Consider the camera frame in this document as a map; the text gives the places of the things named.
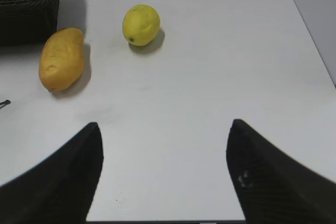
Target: black wicker basket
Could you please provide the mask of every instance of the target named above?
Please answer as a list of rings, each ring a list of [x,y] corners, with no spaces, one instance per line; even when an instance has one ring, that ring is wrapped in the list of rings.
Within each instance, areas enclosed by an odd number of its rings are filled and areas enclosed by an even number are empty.
[[[0,46],[46,41],[56,31],[59,0],[0,0]]]

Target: white table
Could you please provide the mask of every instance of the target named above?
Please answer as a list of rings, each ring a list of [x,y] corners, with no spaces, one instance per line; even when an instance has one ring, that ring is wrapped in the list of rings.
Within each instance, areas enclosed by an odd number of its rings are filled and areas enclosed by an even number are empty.
[[[121,31],[139,3],[165,34],[140,51]],[[13,102],[0,110],[0,184],[97,121],[89,220],[243,219],[225,161],[234,118],[336,181],[336,91],[292,0],[61,0],[59,26],[85,30],[91,52],[61,94],[39,82],[41,46],[0,49],[0,100]]]

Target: gray wall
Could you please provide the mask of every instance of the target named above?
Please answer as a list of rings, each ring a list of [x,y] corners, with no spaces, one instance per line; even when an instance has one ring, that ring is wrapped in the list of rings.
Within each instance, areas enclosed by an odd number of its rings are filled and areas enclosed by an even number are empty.
[[[294,0],[336,84],[336,0]]]

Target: lemon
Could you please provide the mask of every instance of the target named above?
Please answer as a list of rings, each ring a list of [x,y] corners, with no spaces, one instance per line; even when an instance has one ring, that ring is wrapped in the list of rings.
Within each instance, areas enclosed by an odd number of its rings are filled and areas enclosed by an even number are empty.
[[[149,5],[136,5],[125,15],[122,32],[125,39],[136,46],[151,42],[160,29],[160,17]]]

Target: potato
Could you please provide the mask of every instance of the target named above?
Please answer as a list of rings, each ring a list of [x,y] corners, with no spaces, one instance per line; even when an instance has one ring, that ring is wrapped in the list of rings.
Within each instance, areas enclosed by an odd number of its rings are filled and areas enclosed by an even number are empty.
[[[39,66],[42,84],[57,92],[70,87],[83,73],[84,35],[77,28],[54,33],[44,45]]]

